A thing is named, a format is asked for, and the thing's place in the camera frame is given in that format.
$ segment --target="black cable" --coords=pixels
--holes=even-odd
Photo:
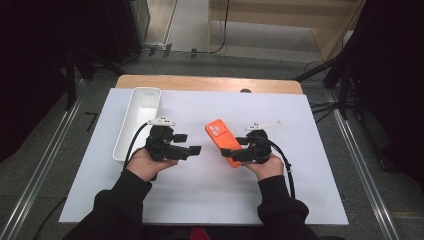
[[[291,164],[289,163],[289,160],[287,160],[287,158],[284,155],[283,151],[281,150],[280,147],[278,147],[277,144],[275,144],[274,142],[272,142],[271,140],[269,140],[267,138],[262,138],[262,137],[256,137],[256,138],[268,142],[272,146],[272,148],[274,148],[281,155],[281,157],[283,158],[283,161],[284,161],[284,165],[286,166],[287,177],[289,179],[290,197],[291,198],[296,198],[296,193],[294,191],[293,175],[291,173]]]
[[[43,222],[41,223],[40,227],[37,230],[37,233],[35,234],[33,240],[37,240],[40,238],[41,231],[44,228],[44,225],[46,225],[47,221],[50,219],[50,217],[53,215],[53,213],[56,211],[56,209],[59,208],[60,205],[62,205],[63,202],[68,198],[68,193],[70,190],[66,191],[66,194],[62,197],[62,199],[56,204],[56,206],[50,211],[50,213],[44,218]]]
[[[221,51],[221,49],[225,45],[225,41],[227,40],[227,20],[228,20],[228,9],[229,9],[229,7],[230,7],[230,0],[227,0],[227,9],[225,10],[225,20],[224,20],[224,40],[222,41],[221,47],[219,47],[219,49],[214,51],[214,52],[210,52],[210,54],[214,54],[214,53]]]
[[[127,156],[125,157],[125,162],[124,162],[124,168],[123,169],[127,168],[127,165],[130,162],[131,149],[134,146],[135,140],[137,140],[138,134],[140,134],[141,130],[143,130],[143,128],[146,127],[146,126],[147,126],[147,123],[144,123],[143,125],[141,125],[138,128],[137,132],[134,134],[134,137],[133,137],[133,139],[131,141],[130,147],[128,148]]]
[[[305,73],[306,73],[306,68],[307,68],[309,65],[311,65],[312,63],[321,63],[321,64],[320,64],[321,66],[324,66],[324,67],[326,67],[326,68],[329,68],[329,67],[330,67],[330,66],[327,66],[327,65],[325,64],[325,62],[324,62],[324,61],[312,61],[312,62],[307,63],[307,64],[303,67],[303,74],[305,74]],[[311,81],[317,81],[316,79],[312,79],[311,77],[312,77],[312,76],[308,77],[307,79],[309,79],[309,80],[311,80]]]
[[[326,103],[309,103],[311,108],[321,107],[321,106],[335,106],[339,104],[338,102],[326,102]]]
[[[322,119],[324,119],[325,117],[327,117],[328,115],[330,115],[333,111],[334,111],[335,107],[331,107],[331,109],[324,114],[324,116],[320,117],[319,119],[315,120],[315,123],[319,123]]]
[[[227,8],[225,10],[225,20],[224,20],[224,40],[222,41],[221,46],[218,50],[213,52],[187,52],[187,51],[167,51],[163,49],[156,49],[158,52],[170,52],[170,53],[187,53],[187,54],[215,54],[222,50],[222,48],[225,46],[226,40],[227,40],[227,21],[228,21],[228,9],[230,7],[230,0],[227,0]]]
[[[321,108],[321,109],[314,110],[314,111],[312,111],[312,114],[323,112],[323,111],[328,110],[328,109],[334,109],[334,106],[328,106],[326,108]]]
[[[224,31],[224,29],[222,28],[222,14],[221,14],[222,11],[221,11],[221,4],[220,4],[220,2],[221,1],[218,1],[218,8],[220,9],[220,11],[219,11],[219,29],[221,30],[222,36],[225,36],[227,34],[227,31],[226,30]]]

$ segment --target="orange object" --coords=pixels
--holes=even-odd
[[[242,149],[230,129],[228,129],[227,125],[225,125],[224,121],[221,119],[206,124],[205,130],[220,151],[221,148],[228,148],[231,150]],[[240,162],[234,162],[230,157],[226,157],[225,159],[227,159],[228,164],[233,168],[241,165]]]

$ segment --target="metal rail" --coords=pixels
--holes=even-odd
[[[337,97],[334,95],[334,93],[331,93],[327,90],[327,95],[330,101],[337,101]],[[390,213],[386,208],[386,204],[384,203],[384,200],[378,191],[377,185],[375,184],[374,179],[368,170],[367,163],[365,162],[359,146],[356,143],[348,120],[344,120],[338,110],[334,111],[334,115],[346,141],[347,147],[353,159],[353,163],[355,164],[359,178],[361,179],[362,185],[364,186],[365,192],[374,211],[374,215],[377,218],[378,224],[380,225],[384,239],[400,239]]]
[[[80,94],[77,97],[75,104],[64,114],[37,168],[29,180],[29,183],[17,201],[15,208],[0,235],[0,239],[16,239],[18,236],[19,230],[25,221],[25,218],[27,217],[32,204],[34,203],[35,198],[37,197],[41,185],[43,184],[49,169],[55,160],[56,154],[63,142],[63,139],[65,138],[66,133],[68,132],[68,129],[74,120],[75,114],[81,105],[81,99],[85,87],[85,81],[81,80],[78,84],[78,90]]]

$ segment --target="white container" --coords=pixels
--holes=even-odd
[[[128,148],[137,130],[147,121],[155,119],[160,115],[162,115],[160,89],[148,87],[134,88],[131,93],[121,132],[116,141],[113,158],[121,164],[124,164]],[[146,145],[146,138],[149,136],[151,128],[151,125],[147,125],[143,128],[131,149],[131,153],[137,148]]]

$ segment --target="black sleeve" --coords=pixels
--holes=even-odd
[[[151,183],[124,170],[111,190],[96,195],[93,211],[64,239],[139,239],[143,200],[151,188]]]
[[[284,176],[266,178],[258,184],[262,193],[258,216],[270,232],[271,239],[319,239],[305,225],[308,207],[290,198]]]

